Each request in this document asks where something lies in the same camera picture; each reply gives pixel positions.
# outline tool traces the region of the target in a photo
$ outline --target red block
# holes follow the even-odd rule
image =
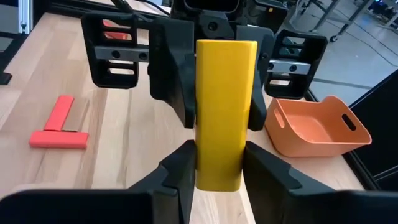
[[[30,136],[31,147],[86,149],[88,133],[68,131],[34,131]]]
[[[61,131],[67,119],[70,107],[73,103],[73,96],[61,95],[55,103],[54,109],[47,120],[44,131]]]

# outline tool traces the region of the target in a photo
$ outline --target yellow block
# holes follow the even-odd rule
[[[232,192],[241,182],[257,42],[197,41],[197,181]]]

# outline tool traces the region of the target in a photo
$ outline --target wooden tabletop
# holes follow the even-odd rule
[[[155,12],[143,3],[132,5]],[[139,42],[147,44],[146,31],[139,31]],[[79,19],[44,14],[6,69],[14,75],[10,84],[0,86],[0,197],[31,188],[123,189],[193,139],[193,130],[183,128],[173,109],[150,96],[147,64],[139,65],[136,88],[97,88]],[[88,148],[31,149],[30,134],[43,128],[61,94],[90,100],[83,124],[90,134]],[[264,98],[269,105],[271,98]],[[248,131],[248,140],[277,154],[265,129]],[[362,189],[341,156],[278,156],[334,189]],[[254,223],[244,183],[233,193],[195,189],[191,223]]]

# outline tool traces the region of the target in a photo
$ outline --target orange basket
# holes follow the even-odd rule
[[[363,145],[371,136],[337,97],[322,102],[273,99],[266,119],[275,148],[287,157],[332,157]]]

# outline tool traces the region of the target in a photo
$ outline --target basket handle hole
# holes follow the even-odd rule
[[[279,110],[278,110],[278,109],[275,109],[275,110],[274,110],[274,113],[275,113],[276,120],[278,121],[280,127],[281,127],[281,128],[284,128],[284,127],[285,127],[285,121],[284,121],[284,119],[282,118],[282,115],[280,114]]]
[[[347,116],[347,114],[343,114],[341,116],[341,118],[343,118],[344,123],[346,123],[347,127],[352,130],[355,131],[356,130],[356,126],[353,123],[353,121]]]

